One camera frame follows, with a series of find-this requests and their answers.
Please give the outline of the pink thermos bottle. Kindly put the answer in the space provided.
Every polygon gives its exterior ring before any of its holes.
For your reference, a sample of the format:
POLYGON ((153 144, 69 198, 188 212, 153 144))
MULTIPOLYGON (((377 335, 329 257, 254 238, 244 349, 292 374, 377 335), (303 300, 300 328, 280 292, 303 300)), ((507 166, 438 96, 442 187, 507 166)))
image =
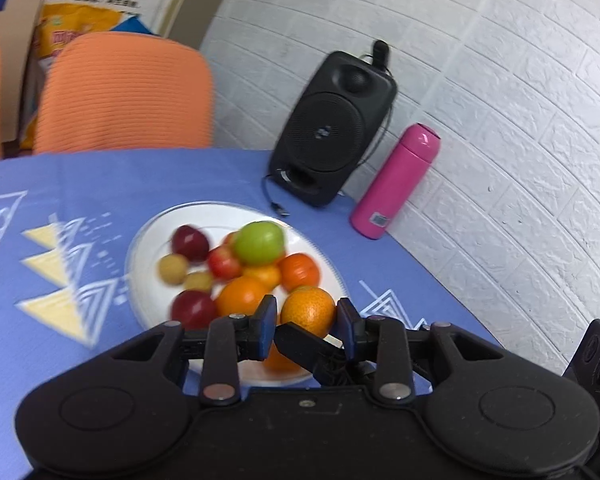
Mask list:
POLYGON ((440 145, 431 128, 423 124, 406 128, 353 209, 352 228, 371 240, 381 238, 436 159, 440 145))

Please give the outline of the blue patterned tablecloth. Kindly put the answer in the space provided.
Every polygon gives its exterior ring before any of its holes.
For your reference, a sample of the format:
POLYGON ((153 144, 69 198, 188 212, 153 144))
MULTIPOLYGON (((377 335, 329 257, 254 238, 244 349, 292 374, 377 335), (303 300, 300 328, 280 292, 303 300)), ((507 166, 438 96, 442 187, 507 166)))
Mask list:
POLYGON ((268 154, 242 150, 164 150, 42 155, 0 162, 0 479, 30 469, 14 429, 23 397, 50 378, 140 332, 125 283, 125 256, 153 216, 173 206, 217 200, 260 211, 279 203, 288 223, 334 265, 355 307, 393 299, 411 322, 446 321, 480 337, 486 328, 391 237, 366 240, 350 227, 352 200, 312 208, 263 183, 268 154), (27 230, 52 220, 73 222, 76 240, 91 245, 81 281, 94 284, 102 318, 81 344, 20 309, 53 291, 24 259, 41 248, 27 230))

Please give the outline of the brown paper bag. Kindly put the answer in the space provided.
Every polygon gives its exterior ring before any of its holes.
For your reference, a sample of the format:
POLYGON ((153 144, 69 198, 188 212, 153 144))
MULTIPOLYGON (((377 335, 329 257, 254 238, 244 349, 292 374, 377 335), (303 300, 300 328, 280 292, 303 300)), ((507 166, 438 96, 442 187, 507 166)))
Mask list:
POLYGON ((0 0, 0 140, 20 129, 22 89, 43 0, 0 0))

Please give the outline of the black speaker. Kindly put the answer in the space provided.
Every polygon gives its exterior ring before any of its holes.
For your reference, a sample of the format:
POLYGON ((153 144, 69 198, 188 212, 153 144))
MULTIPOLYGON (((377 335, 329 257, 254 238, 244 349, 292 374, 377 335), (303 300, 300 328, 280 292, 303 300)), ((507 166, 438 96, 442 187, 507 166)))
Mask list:
POLYGON ((271 155, 275 183, 313 207, 336 197, 392 110, 398 85, 389 58, 382 40, 374 42, 369 61, 342 51, 326 55, 271 155))

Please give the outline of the small yellow orange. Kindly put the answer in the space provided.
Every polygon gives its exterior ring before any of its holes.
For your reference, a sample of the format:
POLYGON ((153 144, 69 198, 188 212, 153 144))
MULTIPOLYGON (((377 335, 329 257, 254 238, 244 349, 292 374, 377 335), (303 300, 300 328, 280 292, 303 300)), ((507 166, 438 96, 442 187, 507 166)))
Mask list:
POLYGON ((277 264, 267 266, 245 266, 242 275, 253 278, 261 283, 267 290, 276 289, 282 279, 282 274, 277 264))

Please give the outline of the large orange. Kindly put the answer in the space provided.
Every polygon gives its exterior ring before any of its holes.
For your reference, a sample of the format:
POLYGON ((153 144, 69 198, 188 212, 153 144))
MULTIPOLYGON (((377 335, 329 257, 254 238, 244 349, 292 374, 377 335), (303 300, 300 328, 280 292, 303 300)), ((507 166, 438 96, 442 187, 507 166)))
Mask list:
POLYGON ((324 289, 301 286, 291 292, 283 303, 279 323, 294 323, 311 334, 324 338, 336 318, 336 304, 324 289))
POLYGON ((265 284, 250 276, 229 281, 215 298, 219 316, 230 314, 253 315, 270 291, 265 284))

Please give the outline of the green apple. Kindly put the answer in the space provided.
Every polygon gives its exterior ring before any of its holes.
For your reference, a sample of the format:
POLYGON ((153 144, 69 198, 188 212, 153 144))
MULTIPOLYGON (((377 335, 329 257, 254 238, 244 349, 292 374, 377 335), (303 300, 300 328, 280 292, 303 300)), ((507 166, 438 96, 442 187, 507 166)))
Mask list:
POLYGON ((232 251, 246 266, 267 266, 285 252, 284 231, 271 221, 248 223, 235 234, 232 251))

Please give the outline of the right orange chair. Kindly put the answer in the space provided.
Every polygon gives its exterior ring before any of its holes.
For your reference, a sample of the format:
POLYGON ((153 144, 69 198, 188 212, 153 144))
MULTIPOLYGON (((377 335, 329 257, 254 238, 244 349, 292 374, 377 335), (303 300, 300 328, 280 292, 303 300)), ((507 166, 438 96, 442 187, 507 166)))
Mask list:
POLYGON ((48 71, 32 151, 208 148, 213 98, 200 52, 157 36, 92 32, 48 71))

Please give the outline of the red apple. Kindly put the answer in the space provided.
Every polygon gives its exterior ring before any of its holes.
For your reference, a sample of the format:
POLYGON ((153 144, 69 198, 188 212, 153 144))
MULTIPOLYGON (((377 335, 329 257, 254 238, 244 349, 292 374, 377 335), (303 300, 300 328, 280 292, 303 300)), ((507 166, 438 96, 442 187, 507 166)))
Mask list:
POLYGON ((207 264, 214 278, 219 281, 234 280, 242 275, 242 264, 230 248, 222 245, 209 252, 207 264))

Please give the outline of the small yellow-green jujube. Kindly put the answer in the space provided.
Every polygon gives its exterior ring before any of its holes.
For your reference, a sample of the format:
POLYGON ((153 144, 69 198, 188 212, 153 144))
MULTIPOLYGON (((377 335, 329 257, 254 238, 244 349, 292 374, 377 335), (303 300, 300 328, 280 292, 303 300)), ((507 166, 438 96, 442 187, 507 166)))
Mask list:
POLYGON ((180 254, 165 255, 157 264, 157 271, 161 281, 173 286, 184 283, 188 269, 188 260, 180 254))

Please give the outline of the yellow snack bag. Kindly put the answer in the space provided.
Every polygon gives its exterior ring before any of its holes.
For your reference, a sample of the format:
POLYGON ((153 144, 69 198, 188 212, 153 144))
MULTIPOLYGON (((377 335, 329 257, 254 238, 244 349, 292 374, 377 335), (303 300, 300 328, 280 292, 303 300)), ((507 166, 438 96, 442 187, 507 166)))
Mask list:
POLYGON ((47 72, 67 44, 76 37, 90 32, 134 32, 154 36, 154 33, 136 16, 122 12, 77 3, 49 3, 43 6, 36 26, 27 82, 23 93, 23 112, 19 135, 21 151, 33 148, 38 103, 47 72))

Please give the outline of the small orange tangerine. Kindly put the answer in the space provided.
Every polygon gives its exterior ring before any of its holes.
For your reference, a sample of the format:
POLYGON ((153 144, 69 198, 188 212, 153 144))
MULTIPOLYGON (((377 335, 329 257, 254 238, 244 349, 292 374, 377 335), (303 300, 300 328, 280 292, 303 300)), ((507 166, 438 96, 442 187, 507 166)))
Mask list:
POLYGON ((272 373, 285 375, 298 373, 300 366, 290 359, 283 356, 276 347, 275 341, 272 341, 268 357, 262 362, 263 366, 272 373))

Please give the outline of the dark red plum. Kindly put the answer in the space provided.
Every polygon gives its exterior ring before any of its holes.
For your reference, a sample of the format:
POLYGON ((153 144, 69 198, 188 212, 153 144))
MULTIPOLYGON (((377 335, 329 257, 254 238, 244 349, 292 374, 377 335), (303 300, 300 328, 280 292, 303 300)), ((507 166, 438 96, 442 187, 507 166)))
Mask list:
POLYGON ((208 292, 183 290, 171 304, 170 319, 180 322, 184 330, 203 330, 218 317, 218 308, 208 292))
POLYGON ((190 263, 203 263, 208 258, 210 243, 201 230, 186 224, 173 232, 171 252, 183 256, 190 263))

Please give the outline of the red-yellow apple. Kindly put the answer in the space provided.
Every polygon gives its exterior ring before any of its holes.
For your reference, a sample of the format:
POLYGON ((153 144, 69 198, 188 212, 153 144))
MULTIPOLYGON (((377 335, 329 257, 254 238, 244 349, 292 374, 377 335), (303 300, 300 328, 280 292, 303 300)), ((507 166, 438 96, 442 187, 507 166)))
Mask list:
POLYGON ((227 236, 224 237, 222 240, 222 246, 232 249, 234 246, 237 234, 238 234, 237 231, 227 234, 227 236))

